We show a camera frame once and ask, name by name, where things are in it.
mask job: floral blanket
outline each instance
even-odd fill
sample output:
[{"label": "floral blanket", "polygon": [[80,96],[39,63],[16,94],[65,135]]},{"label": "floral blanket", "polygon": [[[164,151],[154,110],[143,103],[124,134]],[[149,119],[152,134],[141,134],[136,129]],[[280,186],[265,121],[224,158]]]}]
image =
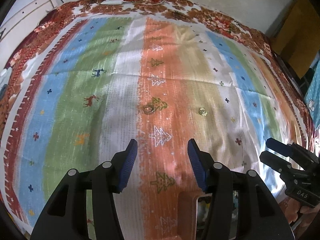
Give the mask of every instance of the floral blanket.
[{"label": "floral blanket", "polygon": [[[32,232],[68,169],[94,169],[131,138],[138,157],[115,196],[125,239],[178,237],[178,195],[199,190],[190,138],[278,195],[265,141],[312,149],[314,128],[263,34],[187,0],[104,1],[56,8],[6,65],[0,196],[19,227]],[[92,236],[90,208],[87,222]]]}]

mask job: orange reindeer print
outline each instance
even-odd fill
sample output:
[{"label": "orange reindeer print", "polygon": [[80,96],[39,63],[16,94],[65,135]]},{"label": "orange reindeer print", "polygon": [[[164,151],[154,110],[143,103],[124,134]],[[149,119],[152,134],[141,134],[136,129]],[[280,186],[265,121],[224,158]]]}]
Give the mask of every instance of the orange reindeer print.
[{"label": "orange reindeer print", "polygon": [[92,106],[92,100],[95,99],[97,101],[99,101],[99,97],[96,97],[95,95],[90,96],[89,98],[85,98],[84,101],[88,101],[87,104],[84,103],[84,107],[88,107],[88,106]]}]

